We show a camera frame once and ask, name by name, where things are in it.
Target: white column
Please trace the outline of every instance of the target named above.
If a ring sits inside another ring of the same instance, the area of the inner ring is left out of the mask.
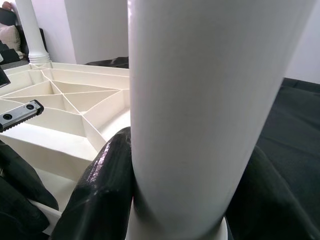
[[[15,0],[19,18],[29,48],[31,64],[46,64],[50,57],[41,38],[36,14],[31,0]]]
[[[314,2],[129,1],[130,240],[219,228]]]

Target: black cloth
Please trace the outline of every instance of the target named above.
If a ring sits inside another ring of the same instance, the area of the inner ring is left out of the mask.
[[[91,61],[86,63],[86,65],[128,69],[129,57],[120,56],[109,60]]]
[[[58,209],[36,171],[10,146],[0,141],[0,239],[43,239],[47,217],[28,200]]]
[[[20,58],[17,52],[14,49],[9,49],[9,47],[6,44],[3,44],[1,41],[0,41],[0,54],[3,58],[3,61],[0,62],[0,65],[20,61]]]
[[[235,240],[320,240],[320,85],[285,79],[226,212]]]

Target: black mat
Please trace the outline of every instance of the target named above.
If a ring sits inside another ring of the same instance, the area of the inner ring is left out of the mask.
[[[320,85],[284,80],[226,216],[235,240],[320,239]]]

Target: black fabric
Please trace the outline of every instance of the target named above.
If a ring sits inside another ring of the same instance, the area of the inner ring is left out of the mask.
[[[86,65],[128,69],[129,57],[120,56],[110,60],[92,61],[86,63]]]
[[[0,23],[12,26],[16,24],[17,16],[13,11],[0,7]]]
[[[59,209],[57,200],[45,188],[33,167],[1,140],[0,167],[1,177],[26,198]]]
[[[17,52],[14,49],[7,49],[0,51],[0,54],[3,58],[3,61],[0,62],[0,65],[9,64],[14,62],[19,62],[20,58]]]
[[[7,46],[7,44],[2,43],[2,41],[0,40],[0,52],[8,49],[9,47]]]
[[[124,240],[134,174],[130,127],[101,149],[78,181],[51,235],[53,240]]]
[[[1,239],[26,239],[49,226],[46,216],[0,177]]]
[[[320,240],[320,86],[285,79],[226,213],[235,240]]]

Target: white cylinder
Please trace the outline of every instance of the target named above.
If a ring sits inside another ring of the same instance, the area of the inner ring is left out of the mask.
[[[314,2],[129,1],[132,161],[147,209],[130,240],[219,226]]]
[[[29,48],[30,63],[37,65],[49,63],[50,57],[45,49],[31,0],[15,0],[15,4]]]

